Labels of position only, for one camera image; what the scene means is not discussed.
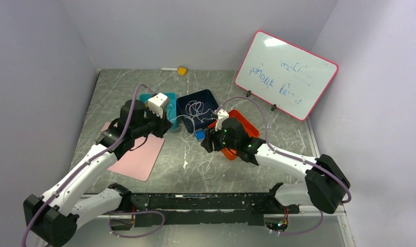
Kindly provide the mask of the teal plastic tray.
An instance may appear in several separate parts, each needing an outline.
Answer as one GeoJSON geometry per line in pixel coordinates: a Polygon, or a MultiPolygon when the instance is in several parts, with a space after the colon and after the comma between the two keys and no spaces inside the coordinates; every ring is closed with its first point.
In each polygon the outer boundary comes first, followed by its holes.
{"type": "MultiPolygon", "coordinates": [[[[177,132],[180,130],[179,123],[177,120],[177,108],[176,108],[176,94],[172,92],[165,92],[164,93],[170,99],[170,103],[167,105],[166,108],[166,115],[167,119],[173,123],[173,126],[169,130],[169,132],[177,132]]],[[[144,102],[148,105],[148,99],[153,97],[150,93],[144,93],[139,96],[139,100],[144,102]]]]}

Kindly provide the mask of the pink clipboard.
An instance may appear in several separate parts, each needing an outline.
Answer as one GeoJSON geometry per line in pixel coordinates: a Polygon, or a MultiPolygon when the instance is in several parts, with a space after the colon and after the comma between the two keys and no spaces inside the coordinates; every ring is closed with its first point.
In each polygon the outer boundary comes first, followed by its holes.
{"type": "Polygon", "coordinates": [[[145,182],[152,172],[164,142],[163,138],[150,134],[141,147],[126,152],[120,160],[107,170],[145,182]]]}

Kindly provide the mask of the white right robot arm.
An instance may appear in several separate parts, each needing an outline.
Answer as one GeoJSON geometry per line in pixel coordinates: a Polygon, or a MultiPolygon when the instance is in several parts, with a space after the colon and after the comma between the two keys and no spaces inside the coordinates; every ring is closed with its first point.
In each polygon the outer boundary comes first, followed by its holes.
{"type": "Polygon", "coordinates": [[[229,149],[246,163],[277,168],[300,181],[275,189],[274,195],[267,199],[267,207],[273,213],[280,213],[290,205],[313,205],[333,214],[350,198],[350,182],[329,155],[312,157],[277,148],[267,140],[249,136],[235,117],[224,120],[221,128],[205,128],[204,133],[201,146],[207,152],[229,149]]]}

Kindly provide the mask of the orange plastic tray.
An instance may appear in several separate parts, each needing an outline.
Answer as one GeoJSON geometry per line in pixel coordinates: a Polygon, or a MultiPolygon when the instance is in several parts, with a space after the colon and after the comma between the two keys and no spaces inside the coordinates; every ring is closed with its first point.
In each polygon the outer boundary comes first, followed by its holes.
{"type": "MultiPolygon", "coordinates": [[[[222,129],[229,131],[230,139],[233,141],[232,149],[223,149],[221,152],[229,160],[239,157],[247,163],[257,164],[256,154],[258,148],[265,143],[259,139],[259,131],[240,112],[232,110],[228,112],[229,118],[222,124],[222,129]]],[[[208,128],[215,128],[215,122],[208,128]]]]}

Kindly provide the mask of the navy blue plastic tray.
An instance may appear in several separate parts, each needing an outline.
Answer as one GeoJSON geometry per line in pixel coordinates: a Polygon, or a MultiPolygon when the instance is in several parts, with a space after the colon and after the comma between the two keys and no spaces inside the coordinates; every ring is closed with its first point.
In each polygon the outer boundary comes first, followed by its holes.
{"type": "Polygon", "coordinates": [[[215,122],[213,112],[219,107],[211,90],[201,90],[176,100],[176,108],[182,115],[188,133],[204,129],[215,122]]]}

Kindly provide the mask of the yellow block eraser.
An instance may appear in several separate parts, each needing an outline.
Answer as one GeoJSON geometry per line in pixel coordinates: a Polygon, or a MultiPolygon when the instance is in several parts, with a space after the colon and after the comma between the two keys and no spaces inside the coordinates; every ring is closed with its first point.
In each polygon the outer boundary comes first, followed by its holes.
{"type": "Polygon", "coordinates": [[[188,69],[186,67],[179,67],[176,72],[179,76],[184,76],[188,72],[188,69]]]}

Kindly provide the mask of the pink framed whiteboard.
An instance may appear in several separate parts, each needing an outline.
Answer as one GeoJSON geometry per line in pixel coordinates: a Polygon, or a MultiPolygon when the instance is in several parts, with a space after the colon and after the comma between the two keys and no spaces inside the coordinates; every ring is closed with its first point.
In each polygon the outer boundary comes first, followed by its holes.
{"type": "Polygon", "coordinates": [[[308,118],[338,65],[264,31],[257,31],[235,84],[297,120],[308,118]]]}

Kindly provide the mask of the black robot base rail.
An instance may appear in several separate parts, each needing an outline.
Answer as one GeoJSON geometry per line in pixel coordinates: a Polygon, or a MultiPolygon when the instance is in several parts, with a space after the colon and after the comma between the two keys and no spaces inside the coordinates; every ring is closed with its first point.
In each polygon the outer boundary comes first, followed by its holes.
{"type": "Polygon", "coordinates": [[[112,214],[134,213],[135,227],[154,225],[234,224],[263,226],[265,216],[298,214],[298,205],[283,206],[275,199],[277,183],[268,192],[237,193],[132,193],[113,184],[123,193],[112,214]]]}

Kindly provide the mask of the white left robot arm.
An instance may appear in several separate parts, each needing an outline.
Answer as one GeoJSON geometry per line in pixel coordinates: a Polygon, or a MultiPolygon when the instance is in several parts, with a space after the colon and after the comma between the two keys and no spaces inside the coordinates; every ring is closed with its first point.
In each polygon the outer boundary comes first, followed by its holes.
{"type": "Polygon", "coordinates": [[[118,183],[86,200],[80,198],[104,171],[134,149],[136,139],[164,136],[172,126],[167,119],[169,102],[162,93],[147,102],[128,100],[119,117],[98,135],[85,157],[62,180],[40,196],[27,197],[23,203],[27,228],[22,246],[29,232],[49,246],[63,246],[78,228],[97,216],[108,211],[131,211],[132,193],[118,183]]]}

